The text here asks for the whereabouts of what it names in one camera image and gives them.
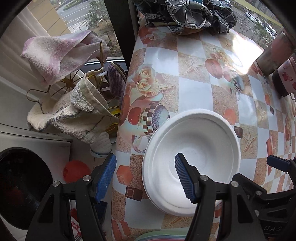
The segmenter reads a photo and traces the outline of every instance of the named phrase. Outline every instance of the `bowl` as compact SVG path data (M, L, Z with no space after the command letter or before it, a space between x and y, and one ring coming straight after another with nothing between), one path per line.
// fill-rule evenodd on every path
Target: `bowl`
M151 137L142 165L148 197L165 213L193 216L196 204L186 198L175 169L177 153L183 153L201 175L229 183L239 171L239 143L231 125L205 109L187 110L169 118Z

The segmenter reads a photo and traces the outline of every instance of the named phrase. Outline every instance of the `washing machine door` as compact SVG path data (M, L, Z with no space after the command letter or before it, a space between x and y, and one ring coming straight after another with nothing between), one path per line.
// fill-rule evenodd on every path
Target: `washing machine door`
M45 162L25 148L0 153L0 215L10 225L27 230L53 182Z

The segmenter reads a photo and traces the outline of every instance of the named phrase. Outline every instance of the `floral print tablecloth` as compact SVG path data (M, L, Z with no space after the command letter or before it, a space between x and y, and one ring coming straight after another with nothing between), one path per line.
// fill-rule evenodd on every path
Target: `floral print tablecloth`
M290 96L280 99L258 68L255 60L262 52L233 30L176 36L166 27L140 28L116 141L110 239L134 240L150 231L190 226L192 217L165 214L152 204L141 173L155 130L191 108L215 111L233 126L241 148L240 173L269 193L292 188L288 174L268 166L266 158L294 158L296 104ZM220 212L218 205L210 240L216 239Z

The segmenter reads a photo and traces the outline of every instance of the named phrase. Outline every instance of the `metal screw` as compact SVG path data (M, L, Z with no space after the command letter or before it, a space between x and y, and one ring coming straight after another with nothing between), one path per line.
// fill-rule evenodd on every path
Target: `metal screw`
M256 193L256 195L258 195L258 196L261 196L261 195L262 195L262 192L261 192L261 191L259 191L259 190L258 190L258 191L256 191L255 193Z
M231 182L231 185L232 185L233 187L237 188L237 187L239 186L239 183L236 182L236 181L232 181L232 182Z
M203 180L203 181L207 181L209 179L209 177L206 176L206 175L201 175L200 179Z
M53 185L54 187L57 187L57 186L59 185L59 181L54 181L54 182L52 183L52 185Z
M83 181L89 181L91 179L91 176L90 175L86 175L83 177Z

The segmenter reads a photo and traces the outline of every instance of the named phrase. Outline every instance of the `checkered tablecloth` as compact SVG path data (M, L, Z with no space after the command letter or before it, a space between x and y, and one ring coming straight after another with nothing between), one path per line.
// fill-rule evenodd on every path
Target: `checkered tablecloth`
M191 108L215 111L233 126L241 148L240 173L268 193L292 188L288 174L267 166L266 158L294 158L296 104L290 96L280 99L254 63L262 52L233 30L217 36L206 30L188 36L172 35L166 27L139 30L116 142L113 240L190 226L192 217L165 214L152 204L141 169L150 135L168 117ZM220 211L217 206L211 240Z

